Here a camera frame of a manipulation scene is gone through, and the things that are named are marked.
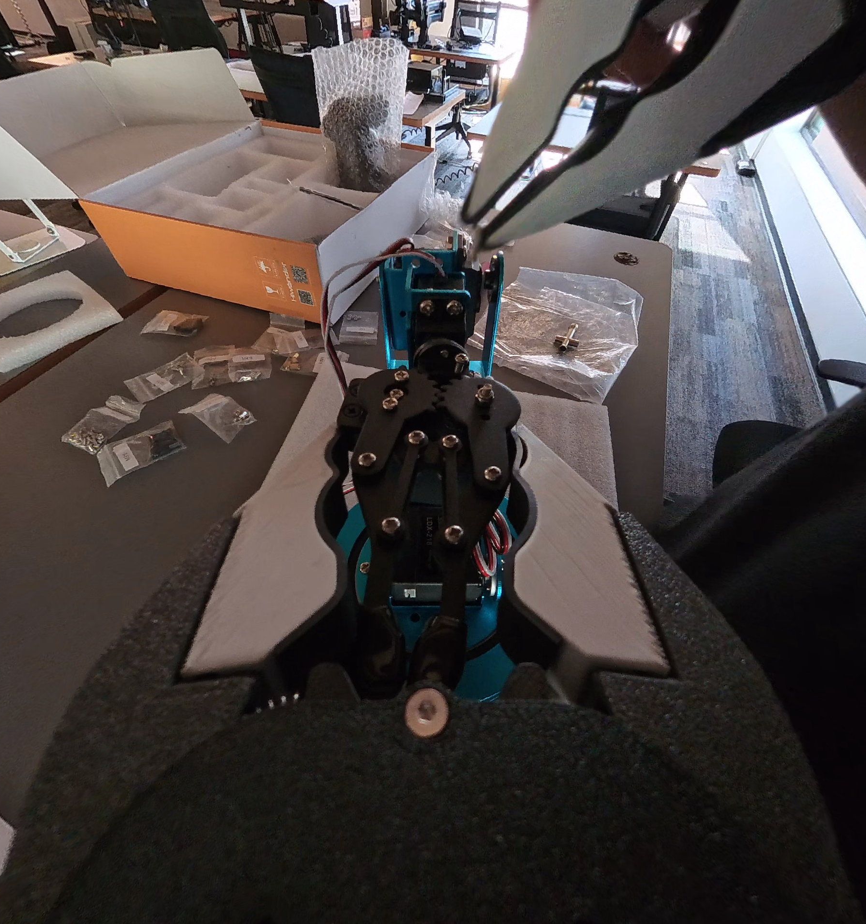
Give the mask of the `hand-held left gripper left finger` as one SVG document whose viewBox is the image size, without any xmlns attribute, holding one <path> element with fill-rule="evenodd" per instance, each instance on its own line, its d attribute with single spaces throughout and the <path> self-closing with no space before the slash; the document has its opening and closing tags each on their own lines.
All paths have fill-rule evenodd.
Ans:
<svg viewBox="0 0 866 924">
<path fill-rule="evenodd" d="M 196 631 L 182 677 L 252 671 L 329 604 L 336 554 L 319 531 L 318 497 L 339 395 L 310 395 L 240 521 Z"/>
</svg>

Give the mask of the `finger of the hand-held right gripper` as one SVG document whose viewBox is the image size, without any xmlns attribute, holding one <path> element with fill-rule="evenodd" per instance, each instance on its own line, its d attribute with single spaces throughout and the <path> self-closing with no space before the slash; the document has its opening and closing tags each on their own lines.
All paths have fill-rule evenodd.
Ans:
<svg viewBox="0 0 866 924">
<path fill-rule="evenodd" d="M 499 197 L 474 224 L 480 246 L 538 233 L 696 161 L 719 131 L 834 35 L 842 4 L 707 2 L 662 76 L 596 115 L 581 143 L 510 202 L 499 204 L 508 190 Z"/>
<path fill-rule="evenodd" d="M 653 2 L 532 3 L 514 79 L 485 141 L 462 215 L 479 224 L 552 139 L 568 99 L 593 67 L 622 50 Z"/>
</svg>

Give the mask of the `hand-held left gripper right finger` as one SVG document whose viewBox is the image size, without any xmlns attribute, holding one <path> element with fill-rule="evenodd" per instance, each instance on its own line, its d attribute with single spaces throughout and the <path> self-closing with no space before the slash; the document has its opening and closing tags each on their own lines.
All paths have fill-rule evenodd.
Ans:
<svg viewBox="0 0 866 924">
<path fill-rule="evenodd" d="M 665 677 L 670 664 L 633 575 L 612 506 L 523 425 L 521 477 L 534 496 L 534 527 L 517 552 L 513 589 L 561 642 L 560 679 L 594 670 Z"/>
</svg>

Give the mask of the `blue toy robot arm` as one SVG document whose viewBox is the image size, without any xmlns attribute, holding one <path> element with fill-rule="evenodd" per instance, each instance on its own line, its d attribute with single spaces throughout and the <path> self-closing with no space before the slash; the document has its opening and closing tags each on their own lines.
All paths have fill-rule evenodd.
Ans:
<svg viewBox="0 0 866 924">
<path fill-rule="evenodd" d="M 472 374 L 492 380 L 490 373 L 496 322 L 504 282 L 502 256 L 493 257 L 489 266 L 481 269 L 468 259 L 466 245 L 461 243 L 458 237 L 452 238 L 448 248 L 433 251 L 421 251 L 402 242 L 394 245 L 385 259 L 380 261 L 378 271 L 386 370 L 393 369 L 397 364 L 410 366 L 419 347 L 434 338 L 442 337 L 465 347 Z M 349 524 L 343 527 L 341 543 L 348 553 L 348 558 L 357 540 L 364 537 L 364 525 L 352 491 L 350 474 L 349 479 L 350 484 L 343 488 L 343 492 L 355 501 L 355 506 L 349 514 L 348 521 L 360 521 L 362 532 L 357 534 L 355 526 Z M 505 517 L 508 493 L 505 497 Z M 513 539 L 516 539 L 518 529 L 512 527 Z M 504 558 L 508 552 L 501 558 L 497 616 L 503 590 Z M 355 571 L 351 568 L 349 559 L 349 575 L 353 583 L 353 594 L 358 602 L 354 577 L 362 577 L 363 571 L 360 566 L 357 566 Z"/>
</svg>

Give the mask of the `dark grey desk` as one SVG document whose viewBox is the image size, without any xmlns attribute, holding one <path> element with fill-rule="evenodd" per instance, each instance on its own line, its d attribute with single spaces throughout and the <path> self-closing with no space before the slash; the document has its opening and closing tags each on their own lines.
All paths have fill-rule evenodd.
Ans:
<svg viewBox="0 0 866 924">
<path fill-rule="evenodd" d="M 189 447 L 107 488 L 62 445 L 57 398 L 77 354 L 0 400 L 0 816 L 22 845 L 25 797 L 95 662 L 210 527 L 260 488 L 277 449 Z"/>
</svg>

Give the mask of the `person's right hand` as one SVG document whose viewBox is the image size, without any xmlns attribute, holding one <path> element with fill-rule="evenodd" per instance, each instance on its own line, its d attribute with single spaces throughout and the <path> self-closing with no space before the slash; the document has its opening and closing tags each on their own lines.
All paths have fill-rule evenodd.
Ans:
<svg viewBox="0 0 866 924">
<path fill-rule="evenodd" d="M 644 2 L 648 6 L 619 56 L 604 75 L 646 89 L 681 53 L 706 1 Z"/>
</svg>

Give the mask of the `white foam sheet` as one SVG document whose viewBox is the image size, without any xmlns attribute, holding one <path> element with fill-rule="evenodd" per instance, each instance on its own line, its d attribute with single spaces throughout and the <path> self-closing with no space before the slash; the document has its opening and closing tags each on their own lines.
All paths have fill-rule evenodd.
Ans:
<svg viewBox="0 0 866 924">
<path fill-rule="evenodd" d="M 527 427 L 576 473 L 619 508 L 607 408 L 565 398 L 516 393 L 520 424 Z M 336 375 L 323 363 L 259 492 L 271 489 L 288 468 L 330 425 L 342 404 Z"/>
</svg>

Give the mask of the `bubble wrap bag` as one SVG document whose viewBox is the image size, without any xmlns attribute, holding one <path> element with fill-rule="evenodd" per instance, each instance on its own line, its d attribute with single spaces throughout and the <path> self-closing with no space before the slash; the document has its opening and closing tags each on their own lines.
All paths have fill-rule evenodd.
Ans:
<svg viewBox="0 0 866 924">
<path fill-rule="evenodd" d="M 409 53 L 369 38 L 311 51 L 323 136 L 343 188 L 381 193 L 396 178 Z"/>
</svg>

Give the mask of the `pile of small parts bags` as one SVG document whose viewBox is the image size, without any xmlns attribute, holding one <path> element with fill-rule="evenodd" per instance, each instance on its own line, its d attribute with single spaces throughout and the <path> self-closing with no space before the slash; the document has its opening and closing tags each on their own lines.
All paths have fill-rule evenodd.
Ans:
<svg viewBox="0 0 866 924">
<path fill-rule="evenodd" d="M 221 467 L 229 445 L 277 449 L 323 365 L 316 323 L 176 291 L 94 345 L 56 406 L 107 483 L 188 447 Z"/>
</svg>

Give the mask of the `clear plastic bag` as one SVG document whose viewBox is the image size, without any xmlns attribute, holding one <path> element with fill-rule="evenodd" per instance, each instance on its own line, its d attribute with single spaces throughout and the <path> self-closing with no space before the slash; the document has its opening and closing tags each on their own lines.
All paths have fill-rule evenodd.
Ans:
<svg viewBox="0 0 866 924">
<path fill-rule="evenodd" d="M 618 280 L 521 268 L 506 286 L 494 363 L 581 401 L 603 403 L 638 344 L 643 298 Z M 553 340 L 577 323 L 577 350 Z"/>
</svg>

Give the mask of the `black office chair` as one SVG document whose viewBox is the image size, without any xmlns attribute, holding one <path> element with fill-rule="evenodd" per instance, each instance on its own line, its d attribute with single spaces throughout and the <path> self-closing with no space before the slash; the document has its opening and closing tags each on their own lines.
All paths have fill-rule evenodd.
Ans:
<svg viewBox="0 0 866 924">
<path fill-rule="evenodd" d="M 832 383 L 866 387 L 866 363 L 823 359 L 817 364 L 818 375 Z M 801 431 L 786 423 L 739 421 L 728 423 L 719 433 L 712 461 L 712 485 L 739 473 L 754 460 Z"/>
</svg>

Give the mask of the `white parts box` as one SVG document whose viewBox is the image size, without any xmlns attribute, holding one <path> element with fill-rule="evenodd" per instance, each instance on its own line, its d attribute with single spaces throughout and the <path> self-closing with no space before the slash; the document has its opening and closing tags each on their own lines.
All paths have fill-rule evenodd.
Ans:
<svg viewBox="0 0 866 924">
<path fill-rule="evenodd" d="M 211 49 L 0 80 L 0 126 L 131 278 L 311 321 L 327 276 L 421 228 L 434 182 L 405 146 L 385 191 L 342 188 L 330 142 L 253 117 Z"/>
</svg>

